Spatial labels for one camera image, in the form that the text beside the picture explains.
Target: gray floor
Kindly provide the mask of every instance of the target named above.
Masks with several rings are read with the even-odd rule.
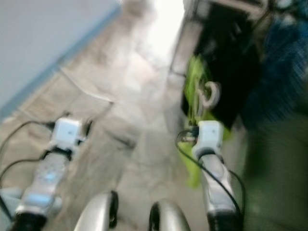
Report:
[[[55,73],[20,107],[23,113],[16,111],[1,125],[3,140],[28,120],[25,112],[41,120],[54,119],[63,110],[97,117],[91,139],[60,188],[64,207],[47,230],[73,230],[90,198],[110,189],[117,190],[120,199],[116,230],[145,230],[150,207],[161,198],[180,205],[192,230],[206,230],[201,189],[186,186],[187,172],[173,143],[181,125],[183,78],[168,75],[168,69],[182,16],[182,1],[126,1],[123,12],[63,65],[87,91],[116,100],[107,114],[107,103],[81,93]],[[185,29],[175,67],[179,72],[185,70],[196,38],[192,34],[198,30],[193,24]],[[40,155],[48,138],[41,128],[24,129],[10,142],[2,167]],[[14,168],[4,185],[26,187],[34,167]]]

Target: wire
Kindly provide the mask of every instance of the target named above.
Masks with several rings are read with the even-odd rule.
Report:
[[[24,126],[29,125],[29,124],[38,124],[38,125],[42,125],[42,126],[44,125],[44,123],[42,123],[42,122],[30,120],[30,121],[24,122],[23,124],[18,126],[14,131],[12,131],[11,134],[2,142],[2,144],[0,146],[0,165],[1,165],[1,162],[2,162],[2,159],[3,159],[3,153],[5,151],[7,142],[12,138],[13,135],[16,134],[16,132],[18,132],[21,128],[23,128]]]
[[[23,124],[21,124],[20,126],[18,126],[1,144],[0,146],[0,166],[1,166],[1,161],[3,159],[3,156],[4,156],[4,151],[7,147],[7,143],[8,141],[23,127],[25,127],[26,125],[29,125],[29,124],[38,124],[38,125],[42,125],[42,126],[47,126],[47,123],[42,123],[42,122],[38,122],[38,121],[34,121],[34,120],[30,120],[30,121],[27,121],[27,122],[24,122]],[[13,165],[17,164],[15,162],[9,164],[1,173],[1,176],[3,176],[5,174],[5,172]],[[2,209],[2,211],[4,212],[4,214],[8,217],[8,219],[10,221],[13,221],[13,217],[12,215],[10,214],[10,211],[6,205],[6,203],[4,202],[1,194],[0,194],[0,208]]]
[[[5,174],[7,173],[7,171],[13,167],[14,165],[17,165],[19,163],[23,163],[23,162],[38,162],[40,160],[39,159],[22,159],[22,160],[17,160],[14,161],[12,163],[10,163],[7,167],[5,167],[5,169],[0,173],[0,189],[2,189],[2,180],[3,177],[5,176]],[[0,205],[1,205],[1,209],[3,210],[4,214],[9,218],[9,220],[12,222],[13,221],[13,217],[10,214],[10,211],[6,205],[6,203],[4,202],[2,196],[0,195]]]
[[[241,178],[233,171],[228,170],[239,182],[241,186],[241,191],[242,191],[242,221],[244,221],[244,216],[245,216],[245,210],[246,210],[246,190],[244,183],[242,182]]]
[[[176,139],[175,139],[175,145],[177,147],[177,149],[179,150],[179,152],[181,154],[183,154],[186,158],[188,158],[190,161],[192,161],[195,165],[197,165],[200,169],[202,169],[204,172],[206,172],[214,181],[216,181],[217,184],[219,184],[222,189],[226,192],[226,194],[229,196],[229,198],[232,200],[234,206],[235,206],[235,210],[236,210],[236,213],[237,215],[239,216],[239,218],[241,220],[243,220],[243,216],[242,216],[242,213],[241,213],[241,210],[240,210],[240,207],[239,205],[237,204],[236,200],[234,199],[234,197],[232,196],[232,194],[228,191],[228,189],[226,189],[226,187],[209,171],[207,170],[206,167],[204,167],[202,164],[200,164],[198,161],[196,161],[194,158],[192,158],[191,156],[189,156],[187,153],[185,153],[179,146],[178,144],[178,140],[179,140],[179,137],[182,135],[182,134],[186,134],[188,132],[191,132],[190,130],[184,130],[184,131],[181,131],[178,133]]]
[[[4,168],[4,170],[0,173],[0,189],[2,189],[2,181],[3,181],[3,178],[5,176],[5,174],[8,172],[8,170],[13,167],[14,165],[17,165],[19,163],[24,163],[24,162],[38,162],[40,161],[41,158],[37,158],[37,159],[21,159],[21,160],[16,160],[12,163],[10,163],[8,166],[6,166]]]
[[[93,94],[89,91],[86,91],[84,90],[65,70],[64,68],[59,67],[59,71],[64,75],[64,77],[66,77],[67,80],[69,80],[76,88],[78,88],[82,93],[94,98],[94,99],[97,99],[97,100],[100,100],[100,101],[106,101],[108,103],[114,103],[115,100],[114,99],[111,99],[111,97],[108,97],[108,96],[104,96],[104,95],[98,95],[98,94]]]

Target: blue fabric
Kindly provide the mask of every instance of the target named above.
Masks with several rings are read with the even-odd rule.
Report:
[[[308,0],[297,0],[296,2],[299,14],[304,18],[308,18]]]
[[[286,118],[305,91],[308,65],[308,24],[275,20],[264,43],[266,58],[258,84],[241,111],[244,125]]]

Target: black object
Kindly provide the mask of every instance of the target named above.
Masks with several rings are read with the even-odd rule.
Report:
[[[244,224],[245,221],[245,213],[246,213],[246,189],[244,186],[244,183],[242,181],[242,179],[233,171],[228,170],[230,172],[230,174],[232,176],[234,176],[236,178],[236,180],[239,182],[240,186],[241,186],[241,192],[242,192],[242,223]]]
[[[232,212],[209,212],[207,214],[210,231],[242,231],[243,223]]]
[[[246,14],[212,4],[194,51],[206,61],[212,80],[220,83],[221,97],[212,113],[227,128],[259,79],[260,61],[252,32]],[[187,114],[185,96],[181,108]]]
[[[154,205],[152,205],[151,208],[148,231],[158,231],[159,222],[160,222],[159,206],[158,202],[156,202]]]
[[[51,153],[56,153],[56,154],[62,154],[64,155],[69,161],[72,160],[72,150],[70,149],[67,149],[67,150],[63,150],[61,148],[58,148],[58,147],[52,147],[51,149],[49,150],[45,150],[45,152],[43,153],[42,155],[42,159],[45,159],[46,156],[48,156],[49,154]]]
[[[17,214],[8,231],[41,231],[46,224],[46,217],[31,213]]]
[[[93,125],[93,120],[92,119],[89,119],[86,124],[85,124],[85,127],[84,127],[84,130],[85,130],[85,137],[88,137],[89,134],[90,134],[90,131],[91,131],[91,128],[92,128],[92,125]]]
[[[119,209],[119,197],[117,192],[111,191],[112,201],[109,211],[109,228],[114,229],[117,225],[117,211]]]
[[[205,155],[216,155],[216,154],[212,148],[203,149],[201,152],[196,154],[198,161],[200,161],[200,159]]]

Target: lime green object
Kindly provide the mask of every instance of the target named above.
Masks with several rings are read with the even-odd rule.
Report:
[[[184,87],[184,94],[189,105],[187,125],[197,125],[198,122],[201,120],[216,120],[216,118],[210,112],[204,112],[202,116],[195,115],[193,108],[196,83],[198,83],[199,85],[211,80],[212,78],[206,66],[206,63],[200,57],[192,57],[189,62],[187,79]],[[225,128],[223,139],[226,140],[230,136],[230,131]],[[192,154],[193,144],[188,142],[179,142],[179,147],[185,153],[194,158]],[[188,186],[192,188],[197,187],[200,184],[200,168],[195,163],[184,157],[182,154],[181,158],[189,173],[189,177],[187,180]]]

